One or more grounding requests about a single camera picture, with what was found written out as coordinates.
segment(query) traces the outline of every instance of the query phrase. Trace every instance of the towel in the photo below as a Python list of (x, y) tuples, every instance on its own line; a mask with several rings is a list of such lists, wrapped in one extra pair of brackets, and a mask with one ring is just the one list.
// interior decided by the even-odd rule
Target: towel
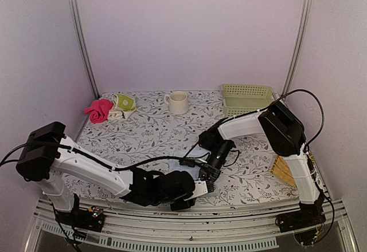
[(114, 94), (112, 97), (114, 107), (108, 114), (108, 120), (127, 120), (136, 110), (135, 99), (126, 94)]
[(84, 113), (90, 113), (89, 119), (92, 123), (102, 123), (107, 120), (108, 113), (114, 104), (107, 99), (95, 100), (91, 106), (84, 110)]

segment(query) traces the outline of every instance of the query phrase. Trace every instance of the red cloth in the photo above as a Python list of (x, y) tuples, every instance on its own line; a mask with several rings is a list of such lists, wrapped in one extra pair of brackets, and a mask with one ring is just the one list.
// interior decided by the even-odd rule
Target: red cloth
[(108, 113), (114, 104), (107, 99), (100, 99), (92, 102), (92, 105), (84, 110), (84, 113), (90, 113), (89, 119), (92, 123), (102, 123), (107, 120)]

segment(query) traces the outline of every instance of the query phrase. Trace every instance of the leaf pattern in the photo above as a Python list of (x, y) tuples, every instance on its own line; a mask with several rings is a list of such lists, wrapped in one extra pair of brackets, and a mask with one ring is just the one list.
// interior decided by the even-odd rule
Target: leaf pattern
[[(126, 93), (136, 99), (137, 110), (127, 121), (90, 122), (78, 143), (85, 149), (114, 163), (129, 166), (147, 158), (175, 155), (188, 150), (198, 135), (223, 117), (221, 92), (188, 92), (189, 111), (172, 115), (163, 102), (164, 91)], [(113, 93), (102, 95), (111, 99)], [(275, 153), (264, 135), (246, 136), (235, 140), (241, 151), (237, 162), (223, 168), (216, 181), (216, 196), (198, 198), (197, 206), (235, 206), (297, 198), (295, 188), (270, 173)], [(230, 154), (227, 163), (235, 160)], [(169, 171), (169, 161), (141, 166), (146, 170)], [(86, 198), (120, 201), (108, 191), (74, 176), (64, 175), (68, 187)]]

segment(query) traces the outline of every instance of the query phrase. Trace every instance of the mug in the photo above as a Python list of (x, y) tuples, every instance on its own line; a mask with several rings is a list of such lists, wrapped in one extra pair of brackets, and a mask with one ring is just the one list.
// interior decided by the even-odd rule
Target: mug
[(164, 102), (169, 106), (174, 115), (183, 115), (189, 110), (188, 95), (185, 92), (173, 92), (165, 94)]

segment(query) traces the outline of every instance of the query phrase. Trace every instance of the light green basket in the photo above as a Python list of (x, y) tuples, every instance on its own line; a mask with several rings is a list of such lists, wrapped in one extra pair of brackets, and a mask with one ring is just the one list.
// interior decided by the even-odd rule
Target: light green basket
[(272, 102), (269, 86), (223, 84), (224, 115), (238, 116), (264, 108)]

